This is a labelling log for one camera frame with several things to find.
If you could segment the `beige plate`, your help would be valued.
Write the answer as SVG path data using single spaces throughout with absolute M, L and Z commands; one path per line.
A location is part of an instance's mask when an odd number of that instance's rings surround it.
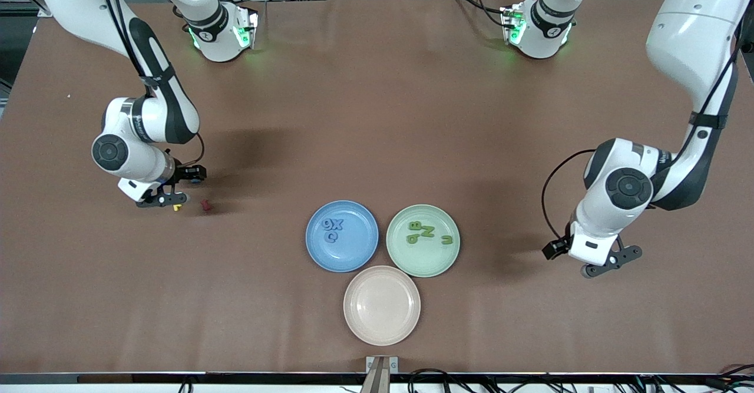
M 404 272 L 388 265 L 361 270 L 348 283 L 343 315 L 350 331 L 374 346 L 404 341 L 422 313 L 417 285 Z

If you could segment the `blue plate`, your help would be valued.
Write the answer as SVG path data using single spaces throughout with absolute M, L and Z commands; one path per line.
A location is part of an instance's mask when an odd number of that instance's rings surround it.
M 343 219 L 342 231 L 333 245 L 324 240 L 322 227 L 325 218 Z M 305 231 L 305 246 L 310 258 L 336 273 L 360 269 L 374 256 L 379 243 L 379 226 L 372 213 L 361 203 L 350 200 L 329 202 L 310 217 Z

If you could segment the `green plate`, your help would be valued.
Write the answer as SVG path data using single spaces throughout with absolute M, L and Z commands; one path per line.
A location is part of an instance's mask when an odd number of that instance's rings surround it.
M 415 245 L 406 242 L 410 221 L 421 221 L 423 226 L 435 227 L 432 238 L 420 237 Z M 452 235 L 453 245 L 442 245 L 441 236 Z M 454 219 L 439 207 L 418 203 L 400 210 L 391 220 L 385 238 L 388 254 L 393 264 L 407 275 L 431 278 L 441 275 L 455 264 L 461 250 L 461 235 Z

